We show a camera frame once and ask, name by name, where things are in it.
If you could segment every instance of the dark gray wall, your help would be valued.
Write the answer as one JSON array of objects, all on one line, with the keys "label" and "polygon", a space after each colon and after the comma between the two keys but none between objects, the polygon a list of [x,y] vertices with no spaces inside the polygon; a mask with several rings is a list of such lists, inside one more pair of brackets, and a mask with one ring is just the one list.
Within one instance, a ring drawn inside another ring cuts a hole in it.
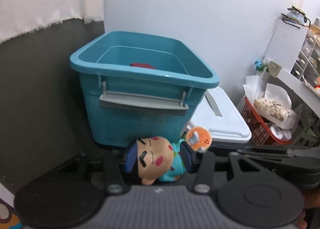
[{"label": "dark gray wall", "polygon": [[102,153],[69,57],[103,32],[72,19],[0,45],[0,181],[11,191],[80,151]]}]

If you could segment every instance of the white shelf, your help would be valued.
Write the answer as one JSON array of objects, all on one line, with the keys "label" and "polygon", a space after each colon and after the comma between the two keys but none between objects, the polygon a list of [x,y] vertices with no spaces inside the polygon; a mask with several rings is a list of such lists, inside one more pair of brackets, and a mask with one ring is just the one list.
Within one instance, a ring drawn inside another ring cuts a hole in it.
[{"label": "white shelf", "polygon": [[291,73],[281,69],[277,78],[295,92],[320,117],[320,98]]}]

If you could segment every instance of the doll face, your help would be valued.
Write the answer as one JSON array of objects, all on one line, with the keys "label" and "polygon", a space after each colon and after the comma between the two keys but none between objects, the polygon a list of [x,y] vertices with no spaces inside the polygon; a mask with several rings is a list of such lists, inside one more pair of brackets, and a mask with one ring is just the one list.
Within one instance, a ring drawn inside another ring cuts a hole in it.
[{"label": "doll face", "polygon": [[138,139],[138,175],[142,184],[151,185],[165,172],[173,162],[173,150],[170,142],[163,137]]}]

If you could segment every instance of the pink cheek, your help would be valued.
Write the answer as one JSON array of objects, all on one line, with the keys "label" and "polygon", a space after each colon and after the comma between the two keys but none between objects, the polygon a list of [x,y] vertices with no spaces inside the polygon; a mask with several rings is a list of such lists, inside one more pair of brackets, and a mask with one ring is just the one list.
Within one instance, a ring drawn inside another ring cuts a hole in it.
[{"label": "pink cheek", "polygon": [[155,161],[155,166],[160,166],[162,162],[163,162],[163,157],[162,156],[158,157]]}]

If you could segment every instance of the plush doll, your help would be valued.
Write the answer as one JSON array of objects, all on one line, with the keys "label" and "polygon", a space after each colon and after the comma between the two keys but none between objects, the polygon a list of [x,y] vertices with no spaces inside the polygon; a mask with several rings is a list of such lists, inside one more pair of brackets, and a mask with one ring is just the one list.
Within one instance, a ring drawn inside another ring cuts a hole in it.
[{"label": "plush doll", "polygon": [[125,150],[125,172],[143,185],[152,185],[156,179],[177,180],[185,172],[179,155],[182,141],[171,144],[163,137],[137,139]]}]

